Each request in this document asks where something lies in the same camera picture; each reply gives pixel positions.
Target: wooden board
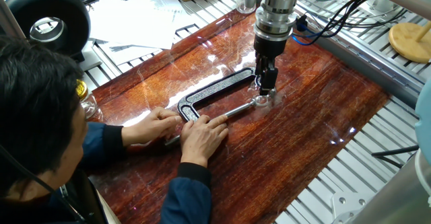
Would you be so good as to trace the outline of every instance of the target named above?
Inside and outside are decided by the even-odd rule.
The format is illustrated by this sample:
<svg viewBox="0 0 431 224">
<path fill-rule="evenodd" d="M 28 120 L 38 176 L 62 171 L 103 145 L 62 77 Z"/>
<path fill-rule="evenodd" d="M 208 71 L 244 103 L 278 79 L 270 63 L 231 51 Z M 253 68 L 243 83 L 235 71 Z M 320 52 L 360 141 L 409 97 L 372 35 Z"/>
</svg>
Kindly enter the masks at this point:
<svg viewBox="0 0 431 224">
<path fill-rule="evenodd" d="M 431 61 L 431 32 L 416 42 L 422 28 L 413 23 L 397 24 L 389 30 L 389 42 L 403 57 L 417 63 L 428 63 Z"/>
<path fill-rule="evenodd" d="M 236 11 L 94 91 L 109 124 L 131 124 L 156 106 L 255 62 L 255 16 Z M 389 95 L 318 46 L 288 41 L 277 58 L 272 105 L 229 122 L 210 159 L 211 223 L 272 223 L 387 101 Z M 253 88 L 204 106 L 217 116 L 245 103 Z M 122 223 L 157 223 L 180 149 L 134 155 L 90 176 Z"/>
</svg>

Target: sleeve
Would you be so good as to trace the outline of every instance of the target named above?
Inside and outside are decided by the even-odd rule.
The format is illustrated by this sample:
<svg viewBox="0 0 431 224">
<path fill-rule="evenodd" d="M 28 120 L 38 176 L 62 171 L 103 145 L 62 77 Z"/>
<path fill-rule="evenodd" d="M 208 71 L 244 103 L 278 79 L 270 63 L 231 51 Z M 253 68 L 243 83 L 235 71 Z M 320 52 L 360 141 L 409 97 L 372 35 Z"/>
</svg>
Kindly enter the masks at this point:
<svg viewBox="0 0 431 224">
<path fill-rule="evenodd" d="M 121 138 L 122 126 L 108 126 L 89 122 L 88 132 L 82 148 L 84 156 L 79 167 L 88 169 L 100 167 L 126 155 Z"/>
<path fill-rule="evenodd" d="M 178 175 L 169 183 L 160 224 L 203 224 L 211 212 L 211 173 L 194 163 L 180 163 Z"/>
</svg>

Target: dark hair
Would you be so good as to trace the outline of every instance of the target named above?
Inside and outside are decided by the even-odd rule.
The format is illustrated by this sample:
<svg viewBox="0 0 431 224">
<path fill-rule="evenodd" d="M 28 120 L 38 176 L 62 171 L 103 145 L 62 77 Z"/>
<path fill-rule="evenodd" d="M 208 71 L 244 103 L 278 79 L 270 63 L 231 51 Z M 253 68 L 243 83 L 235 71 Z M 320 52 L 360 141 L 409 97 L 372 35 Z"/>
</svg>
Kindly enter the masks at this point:
<svg viewBox="0 0 431 224">
<path fill-rule="evenodd" d="M 82 70 L 37 42 L 0 36 L 0 144 L 38 175 L 59 167 L 72 136 Z M 26 177 L 0 156 L 0 197 Z"/>
</svg>

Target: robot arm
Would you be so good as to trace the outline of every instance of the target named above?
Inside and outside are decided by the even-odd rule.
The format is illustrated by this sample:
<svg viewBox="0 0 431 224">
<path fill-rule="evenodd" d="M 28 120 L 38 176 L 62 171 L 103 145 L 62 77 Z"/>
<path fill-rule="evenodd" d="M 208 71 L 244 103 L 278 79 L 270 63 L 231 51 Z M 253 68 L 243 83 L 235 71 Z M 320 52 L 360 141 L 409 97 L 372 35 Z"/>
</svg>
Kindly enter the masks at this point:
<svg viewBox="0 0 431 224">
<path fill-rule="evenodd" d="M 296 0 L 262 0 L 256 10 L 256 83 L 261 96 L 266 96 L 275 87 L 278 74 L 275 58 L 283 53 L 292 34 L 296 22 L 295 4 Z"/>
<path fill-rule="evenodd" d="M 390 1 L 431 20 L 431 0 Z M 275 58 L 283 53 L 286 40 L 292 34 L 296 20 L 293 14 L 295 4 L 296 0 L 262 0 L 261 6 L 256 10 L 256 76 L 262 96 L 266 96 L 275 87 L 278 73 Z"/>
</svg>

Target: black clamp frame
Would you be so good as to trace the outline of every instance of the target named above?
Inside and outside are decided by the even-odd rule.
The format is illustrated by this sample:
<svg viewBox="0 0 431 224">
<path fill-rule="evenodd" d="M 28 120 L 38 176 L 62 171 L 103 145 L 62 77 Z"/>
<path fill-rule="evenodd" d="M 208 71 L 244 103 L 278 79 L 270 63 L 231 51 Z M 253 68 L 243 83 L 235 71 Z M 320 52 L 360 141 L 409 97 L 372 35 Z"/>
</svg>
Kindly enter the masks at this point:
<svg viewBox="0 0 431 224">
<path fill-rule="evenodd" d="M 255 77 L 255 68 L 249 67 L 224 77 L 223 79 L 219 79 L 182 98 L 178 103 L 178 111 L 186 121 L 197 120 L 199 118 L 199 114 L 195 109 L 197 104 L 214 98 L 247 81 L 252 82 L 255 80 Z"/>
</svg>

